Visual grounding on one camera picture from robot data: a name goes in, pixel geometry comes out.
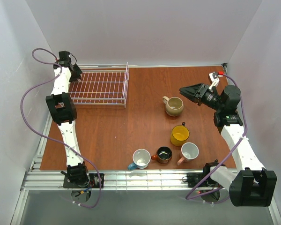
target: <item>beige mug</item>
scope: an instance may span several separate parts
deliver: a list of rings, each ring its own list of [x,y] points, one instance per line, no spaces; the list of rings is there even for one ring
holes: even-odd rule
[[[183,111],[183,101],[178,97],[168,98],[163,96],[165,111],[169,116],[179,116]]]

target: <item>orange mug handle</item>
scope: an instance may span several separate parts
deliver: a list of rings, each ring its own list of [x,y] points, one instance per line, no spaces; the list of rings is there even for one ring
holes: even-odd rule
[[[178,160],[177,165],[180,165],[181,163],[183,163],[184,160],[185,160],[185,158],[184,158],[184,157],[181,157],[181,159]]]
[[[158,158],[158,156],[157,156],[157,155],[153,155],[153,156],[151,156],[151,159],[152,159],[152,160],[157,160],[157,158]]]

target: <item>blue handle mug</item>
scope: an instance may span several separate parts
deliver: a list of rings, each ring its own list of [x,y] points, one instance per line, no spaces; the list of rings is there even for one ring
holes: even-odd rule
[[[128,170],[145,169],[151,160],[151,156],[147,150],[138,149],[133,153],[132,159],[133,163],[128,166]]]

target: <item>dark brown mug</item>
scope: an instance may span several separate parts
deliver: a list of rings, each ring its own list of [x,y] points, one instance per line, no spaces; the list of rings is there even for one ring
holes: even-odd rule
[[[171,161],[173,153],[168,147],[161,147],[157,150],[156,154],[151,156],[152,160],[157,160],[159,163],[168,163]]]

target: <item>yellow mug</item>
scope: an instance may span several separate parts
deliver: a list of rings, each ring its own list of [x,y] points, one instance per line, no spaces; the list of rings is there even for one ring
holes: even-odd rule
[[[175,126],[172,130],[170,136],[170,142],[175,146],[182,146],[186,143],[186,140],[189,137],[189,130],[185,127],[185,123],[182,125]]]

